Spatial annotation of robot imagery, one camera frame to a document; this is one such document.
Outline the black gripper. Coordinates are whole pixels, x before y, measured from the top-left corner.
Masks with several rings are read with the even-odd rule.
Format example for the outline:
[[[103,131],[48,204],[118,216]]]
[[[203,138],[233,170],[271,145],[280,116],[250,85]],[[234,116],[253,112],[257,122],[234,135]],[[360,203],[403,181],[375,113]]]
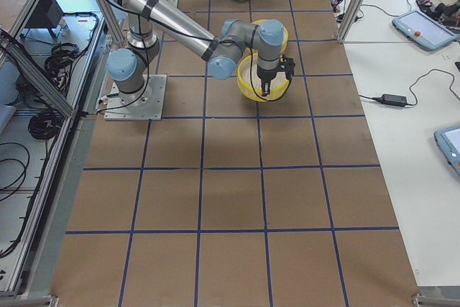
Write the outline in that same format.
[[[265,60],[257,59],[257,76],[261,80],[261,95],[270,95],[271,80],[273,80],[279,71],[280,59]]]

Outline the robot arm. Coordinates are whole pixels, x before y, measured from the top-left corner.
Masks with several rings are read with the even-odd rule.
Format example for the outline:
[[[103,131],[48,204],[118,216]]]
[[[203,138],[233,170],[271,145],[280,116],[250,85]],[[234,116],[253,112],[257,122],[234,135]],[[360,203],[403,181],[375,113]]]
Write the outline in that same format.
[[[282,54],[284,27],[276,19],[261,24],[229,19],[217,37],[167,0],[111,0],[120,9],[150,24],[156,24],[180,44],[204,60],[208,72],[216,79],[229,78],[236,70],[245,50],[256,50],[255,68],[249,68],[252,94],[269,101],[272,83],[283,73],[292,82],[295,63]]]

